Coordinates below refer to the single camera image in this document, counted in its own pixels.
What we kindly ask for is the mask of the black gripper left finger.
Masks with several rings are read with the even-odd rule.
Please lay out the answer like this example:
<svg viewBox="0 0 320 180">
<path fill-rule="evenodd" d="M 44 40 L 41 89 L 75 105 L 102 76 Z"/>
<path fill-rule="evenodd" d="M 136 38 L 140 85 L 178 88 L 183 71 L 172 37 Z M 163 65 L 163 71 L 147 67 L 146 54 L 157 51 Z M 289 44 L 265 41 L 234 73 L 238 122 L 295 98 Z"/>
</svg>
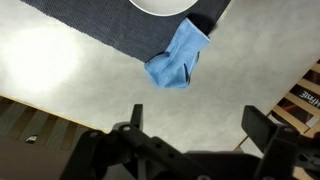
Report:
<svg viewBox="0 0 320 180">
<path fill-rule="evenodd" d="M 143 105 L 135 104 L 128 122 L 116 123 L 113 130 L 117 132 L 132 133 L 143 130 Z"/>
</svg>

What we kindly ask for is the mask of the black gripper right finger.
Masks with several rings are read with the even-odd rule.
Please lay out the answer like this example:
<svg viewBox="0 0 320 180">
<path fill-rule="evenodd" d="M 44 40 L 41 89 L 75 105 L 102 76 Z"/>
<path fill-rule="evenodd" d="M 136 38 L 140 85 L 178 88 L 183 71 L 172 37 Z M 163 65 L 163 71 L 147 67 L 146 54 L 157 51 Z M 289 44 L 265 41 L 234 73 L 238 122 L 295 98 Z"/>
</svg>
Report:
<svg viewBox="0 0 320 180">
<path fill-rule="evenodd" d="M 285 127 L 272 122 L 255 106 L 244 107 L 241 127 L 264 155 L 281 157 L 287 152 Z"/>
</svg>

